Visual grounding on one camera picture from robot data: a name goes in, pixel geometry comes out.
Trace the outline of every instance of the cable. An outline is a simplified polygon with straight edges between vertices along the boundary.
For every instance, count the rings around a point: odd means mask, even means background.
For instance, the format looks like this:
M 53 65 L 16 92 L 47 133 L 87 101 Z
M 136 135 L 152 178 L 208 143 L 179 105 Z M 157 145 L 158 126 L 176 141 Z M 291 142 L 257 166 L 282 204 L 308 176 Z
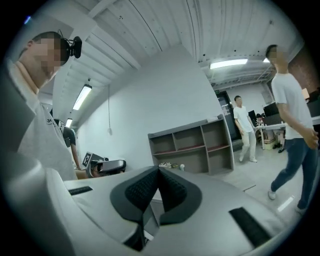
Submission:
M 109 117 L 109 128 L 111 128 L 111 125 L 110 125 L 110 84 L 108 84 L 108 117 Z

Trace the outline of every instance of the ceiling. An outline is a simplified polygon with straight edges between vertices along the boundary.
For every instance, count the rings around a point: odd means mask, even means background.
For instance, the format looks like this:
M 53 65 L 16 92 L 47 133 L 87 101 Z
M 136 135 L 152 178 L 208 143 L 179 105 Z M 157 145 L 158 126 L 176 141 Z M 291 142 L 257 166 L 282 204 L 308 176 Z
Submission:
M 263 83 L 273 71 L 264 63 L 270 44 L 283 46 L 290 60 L 303 46 L 291 22 L 265 0 L 72 0 L 43 10 L 80 36 L 81 58 L 54 80 L 53 114 L 73 125 L 112 80 L 139 69 L 149 57 L 183 44 L 213 88 Z M 246 65 L 210 70 L 212 62 L 247 58 Z M 83 87 L 93 87 L 80 110 L 72 111 Z

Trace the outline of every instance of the blue jeans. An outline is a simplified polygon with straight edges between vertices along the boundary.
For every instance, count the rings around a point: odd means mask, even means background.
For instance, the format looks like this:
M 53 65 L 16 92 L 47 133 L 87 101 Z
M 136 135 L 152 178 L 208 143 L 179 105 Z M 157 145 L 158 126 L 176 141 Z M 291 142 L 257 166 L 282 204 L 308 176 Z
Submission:
M 302 194 L 297 206 L 299 209 L 305 209 L 308 205 L 316 176 L 318 150 L 309 148 L 303 138 L 287 139 L 284 148 L 288 152 L 288 162 L 285 169 L 271 183 L 271 191 L 276 192 L 283 184 L 291 180 L 302 165 Z

